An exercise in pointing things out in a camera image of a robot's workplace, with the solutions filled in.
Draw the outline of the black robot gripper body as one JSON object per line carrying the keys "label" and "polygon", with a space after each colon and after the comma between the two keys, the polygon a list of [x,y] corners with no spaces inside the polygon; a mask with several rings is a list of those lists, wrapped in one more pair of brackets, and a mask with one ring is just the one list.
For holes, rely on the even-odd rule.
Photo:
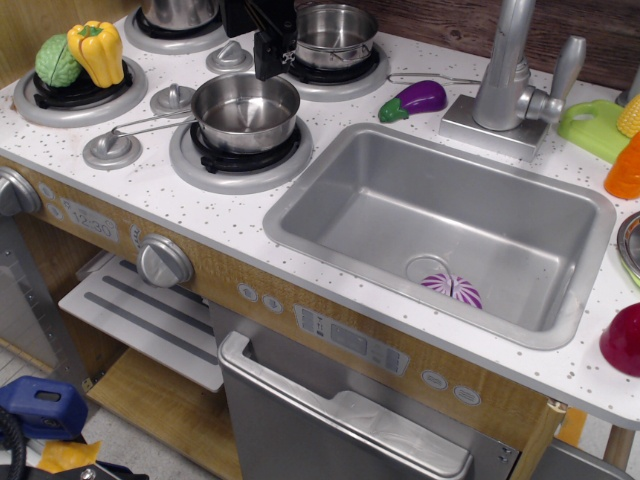
{"label": "black robot gripper body", "polygon": [[288,73],[295,57],[297,30],[283,35],[259,31],[254,34],[254,66],[256,78],[266,81]]}

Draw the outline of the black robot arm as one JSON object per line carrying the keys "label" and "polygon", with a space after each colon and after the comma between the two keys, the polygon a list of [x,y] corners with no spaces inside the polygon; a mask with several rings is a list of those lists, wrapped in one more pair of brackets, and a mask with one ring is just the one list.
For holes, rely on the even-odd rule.
{"label": "black robot arm", "polygon": [[254,69],[266,81],[287,73],[297,47],[297,14],[294,1],[220,1],[221,20],[229,38],[254,33]]}

